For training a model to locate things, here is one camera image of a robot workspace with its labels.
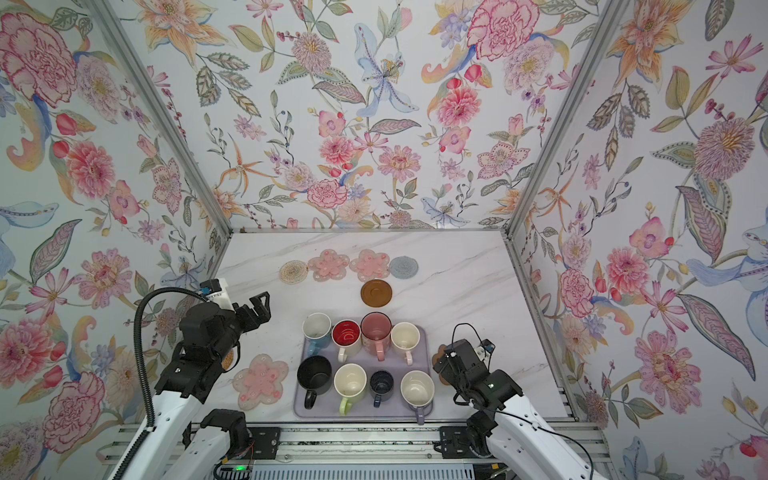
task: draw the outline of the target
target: wallpaper panel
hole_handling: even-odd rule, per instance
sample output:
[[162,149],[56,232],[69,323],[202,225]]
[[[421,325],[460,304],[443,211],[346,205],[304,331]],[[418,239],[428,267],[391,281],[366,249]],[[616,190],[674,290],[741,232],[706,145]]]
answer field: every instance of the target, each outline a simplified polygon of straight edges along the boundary
[[759,0],[634,0],[515,246],[621,474],[768,478]]
[[79,2],[0,2],[0,69],[0,478],[94,478],[224,238]]
[[234,227],[501,227],[598,0],[112,2]]

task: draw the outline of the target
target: marble surface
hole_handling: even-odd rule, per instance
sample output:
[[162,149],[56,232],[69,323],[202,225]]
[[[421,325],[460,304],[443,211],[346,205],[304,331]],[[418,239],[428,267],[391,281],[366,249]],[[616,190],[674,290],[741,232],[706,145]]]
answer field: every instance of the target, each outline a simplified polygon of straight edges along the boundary
[[[419,262],[419,271],[407,280],[387,277],[394,295],[388,305],[378,309],[362,302],[362,282],[354,273],[323,283],[316,282],[311,275],[297,285],[279,280],[278,271],[285,262],[306,262],[328,248],[350,258],[366,248],[387,253],[391,258],[407,255]],[[488,338],[496,345],[492,370],[506,371],[544,417],[566,415],[497,231],[236,233],[218,276],[227,280],[231,299],[240,304],[268,291],[272,319],[242,337],[240,364],[219,378],[197,421],[211,409],[238,409],[238,393],[232,387],[232,378],[261,353],[287,362],[290,371],[283,381],[283,397],[275,404],[246,411],[247,421],[311,421],[293,413],[296,368],[303,344],[302,322],[315,312],[328,314],[334,324],[343,319],[360,321],[377,310],[387,314],[392,323],[420,325],[426,331],[431,353],[441,343],[451,342],[456,323],[471,323],[483,339]],[[468,339],[472,345],[478,343],[468,326],[456,330],[456,339],[459,338]],[[440,383],[436,373],[431,374],[435,381],[435,408],[427,420],[463,420],[474,412],[470,407],[455,405],[455,390]]]

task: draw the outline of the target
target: coaster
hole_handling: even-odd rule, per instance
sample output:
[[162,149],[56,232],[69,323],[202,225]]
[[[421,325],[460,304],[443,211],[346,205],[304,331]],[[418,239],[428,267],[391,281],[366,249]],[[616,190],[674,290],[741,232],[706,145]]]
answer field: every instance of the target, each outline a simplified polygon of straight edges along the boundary
[[312,278],[316,282],[326,280],[341,280],[346,276],[346,266],[349,265],[347,255],[337,255],[335,250],[323,250],[319,257],[312,258],[307,265],[314,272]]
[[291,260],[280,267],[280,279],[289,285],[296,285],[306,279],[310,268],[301,260]]
[[389,262],[389,272],[392,273],[392,276],[401,280],[411,278],[418,271],[419,264],[411,257],[397,257]]
[[232,381],[232,387],[240,393],[237,405],[241,410],[251,410],[260,403],[277,402],[283,397],[283,380],[287,376],[287,363],[273,362],[269,355],[256,355]]
[[392,287],[384,280],[370,280],[360,289],[360,296],[367,306],[378,308],[392,299]]
[[389,255],[363,250],[357,258],[349,262],[349,269],[357,272],[357,278],[361,282],[386,278],[389,276]]

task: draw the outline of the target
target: tray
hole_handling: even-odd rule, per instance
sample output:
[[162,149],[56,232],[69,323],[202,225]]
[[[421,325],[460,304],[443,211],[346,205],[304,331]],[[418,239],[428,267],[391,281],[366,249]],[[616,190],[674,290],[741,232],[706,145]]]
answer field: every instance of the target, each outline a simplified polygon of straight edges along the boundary
[[[357,402],[348,415],[339,414],[339,404],[341,403],[341,395],[331,385],[328,392],[317,397],[314,407],[311,410],[304,408],[304,396],[306,390],[301,386],[296,386],[296,395],[293,398],[293,412],[296,416],[302,419],[334,419],[336,421],[343,422],[381,422],[381,421],[416,421],[416,412],[411,410],[408,403],[402,397],[400,393],[400,382],[402,377],[411,370],[421,370],[429,375],[432,370],[432,362],[430,362],[429,350],[427,348],[427,335],[422,327],[419,328],[421,334],[421,341],[413,350],[413,365],[408,366],[405,359],[397,356],[392,350],[392,347],[386,351],[384,355],[384,361],[380,362],[375,356],[371,355],[364,349],[346,360],[347,363],[356,363],[364,368],[368,380],[371,379],[371,375],[379,370],[386,370],[392,374],[395,379],[395,392],[392,394],[392,398],[382,402],[379,408],[373,406],[373,397],[370,394],[370,385],[366,385],[366,397]],[[309,342],[304,340],[303,350],[301,352],[301,360],[306,358],[307,350],[309,349]],[[331,362],[331,381],[336,374],[336,370],[342,365],[339,363],[339,349],[331,343],[326,348],[321,349],[317,355],[326,357]],[[430,403],[424,408],[424,416],[432,413],[432,406],[434,402]]]

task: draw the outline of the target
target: cup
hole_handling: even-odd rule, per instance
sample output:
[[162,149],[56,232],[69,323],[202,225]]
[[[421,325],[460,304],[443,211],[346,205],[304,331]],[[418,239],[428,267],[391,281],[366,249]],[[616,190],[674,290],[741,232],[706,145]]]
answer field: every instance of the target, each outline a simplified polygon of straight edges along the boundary
[[339,363],[356,355],[362,348],[360,325],[352,320],[343,320],[333,327],[331,333],[333,342],[339,347]]
[[331,319],[325,313],[313,313],[301,326],[304,336],[310,341],[306,356],[315,356],[331,343]]
[[371,385],[369,391],[373,397],[373,406],[376,408],[379,408],[382,402],[391,398],[395,392],[395,379],[386,370],[379,370],[371,375],[369,384]]
[[413,349],[419,344],[422,334],[413,323],[401,322],[392,327],[392,349],[406,359],[408,366],[413,365]]
[[424,408],[435,397],[435,383],[429,374],[421,370],[411,370],[402,377],[400,393],[411,410],[416,412],[416,421],[424,425]]
[[389,348],[392,332],[392,321],[381,312],[373,312],[362,318],[360,322],[362,332],[362,346],[371,355],[384,361],[384,352]]
[[366,371],[356,363],[347,363],[336,370],[333,386],[341,395],[339,414],[346,415],[356,404],[366,396]]
[[317,396],[331,388],[331,362],[324,356],[311,356],[301,362],[296,377],[301,388],[306,389],[304,408],[311,410]]

